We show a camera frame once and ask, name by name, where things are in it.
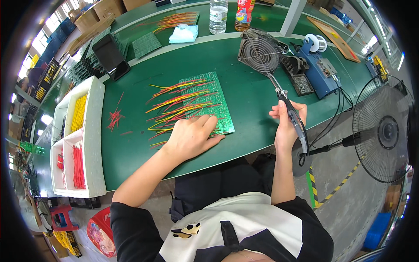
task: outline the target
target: white foam tray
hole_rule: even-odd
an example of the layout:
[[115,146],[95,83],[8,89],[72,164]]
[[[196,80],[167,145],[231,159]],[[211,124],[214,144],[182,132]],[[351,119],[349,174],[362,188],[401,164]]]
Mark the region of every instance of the white foam tray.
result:
[[[74,115],[75,102],[80,97],[87,94],[85,117],[82,129],[69,134],[71,121]],[[101,121],[102,121],[102,105],[103,96],[105,94],[105,85],[101,83],[95,76],[92,76],[78,86],[73,88],[57,105],[54,114],[54,126],[61,129],[64,115],[64,139],[61,147],[64,148],[64,174],[67,184],[65,189],[63,186],[61,170],[54,168],[57,166],[57,152],[59,142],[51,146],[51,176],[52,187],[54,193],[67,197],[89,198],[98,197],[106,194],[105,179],[103,177],[102,167],[102,149],[101,149]],[[52,142],[60,137],[61,131],[58,128],[53,129]],[[83,150],[83,168],[86,189],[75,189],[73,182],[74,163],[72,156],[72,145],[82,141]]]

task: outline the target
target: green workbench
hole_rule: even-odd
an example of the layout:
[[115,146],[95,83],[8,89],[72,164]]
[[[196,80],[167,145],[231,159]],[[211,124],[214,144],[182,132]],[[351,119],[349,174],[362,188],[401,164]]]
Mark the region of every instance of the green workbench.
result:
[[[112,31],[120,29],[124,19],[126,19],[125,24],[128,24],[135,21],[135,18],[140,18],[141,15],[147,15],[142,13],[144,11],[140,11],[140,8],[137,9],[117,19],[117,23],[112,26]],[[199,11],[198,36],[210,35],[208,4],[169,10],[144,21],[157,21],[166,15],[186,11]],[[226,33],[235,32],[235,11],[236,4],[230,3]],[[252,13],[254,17],[252,26],[265,31],[279,31],[286,13],[287,10],[283,8],[257,5]],[[134,41],[153,29],[155,28],[147,25],[138,27],[132,25],[119,31],[119,35],[121,40]],[[163,46],[169,45],[168,37],[172,32],[172,29],[166,29],[156,35]],[[305,15],[302,15],[294,34],[304,36],[308,33],[323,35],[306,19]],[[301,43],[301,40],[293,38],[280,38],[280,40],[285,43]],[[274,88],[265,76],[238,62],[239,45],[240,38],[234,37],[178,48],[132,66],[131,71],[116,82],[111,80],[104,82],[106,90],[102,111],[101,142],[103,173],[108,191],[116,190],[128,176],[157,151],[158,148],[150,150],[150,144],[167,140],[169,137],[163,134],[149,141],[154,132],[147,130],[152,123],[146,120],[156,114],[145,114],[151,108],[145,103],[152,94],[158,91],[158,88],[148,84],[171,86],[183,78],[212,71],[217,72],[236,130],[227,135],[219,145],[178,166],[166,178],[214,166],[273,144],[278,123],[268,116],[268,111],[278,102]],[[328,47],[322,55],[328,58],[339,72],[342,87],[355,102],[360,90],[371,79],[365,63],[358,64],[344,59],[334,47]],[[127,59],[133,58],[131,46]],[[322,100],[319,100],[315,94],[298,97],[281,68],[276,71],[275,77],[282,87],[288,89],[290,99],[308,105],[307,128],[329,119],[335,113],[338,103],[336,95],[330,95]],[[124,95],[117,105],[122,92]],[[164,96],[155,101],[164,101],[167,98]],[[119,121],[119,128],[115,127],[111,132],[106,127],[110,123],[109,112],[114,112],[116,107],[118,110],[121,109],[120,113],[125,118]]]

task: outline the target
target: smartphone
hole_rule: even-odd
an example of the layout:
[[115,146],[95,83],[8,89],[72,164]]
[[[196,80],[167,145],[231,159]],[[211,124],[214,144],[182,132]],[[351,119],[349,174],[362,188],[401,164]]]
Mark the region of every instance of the smartphone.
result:
[[111,34],[105,35],[92,49],[112,80],[118,80],[129,71],[129,65]]

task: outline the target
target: wooden board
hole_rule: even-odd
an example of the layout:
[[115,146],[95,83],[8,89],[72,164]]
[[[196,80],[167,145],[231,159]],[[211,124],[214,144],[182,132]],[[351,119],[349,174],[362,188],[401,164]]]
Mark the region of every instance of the wooden board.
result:
[[354,51],[352,51],[351,47],[349,47],[345,40],[343,40],[343,38],[341,38],[341,36],[333,28],[311,17],[307,17],[307,19],[318,27],[330,39],[330,41],[336,45],[346,59],[357,63],[361,62]]

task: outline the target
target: dark pants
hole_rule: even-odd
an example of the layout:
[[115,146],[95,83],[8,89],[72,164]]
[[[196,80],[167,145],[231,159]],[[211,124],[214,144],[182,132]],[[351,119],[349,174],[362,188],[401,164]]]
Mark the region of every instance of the dark pants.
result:
[[244,157],[175,178],[172,221],[225,197],[247,192],[271,194],[275,156],[261,154],[253,165]]

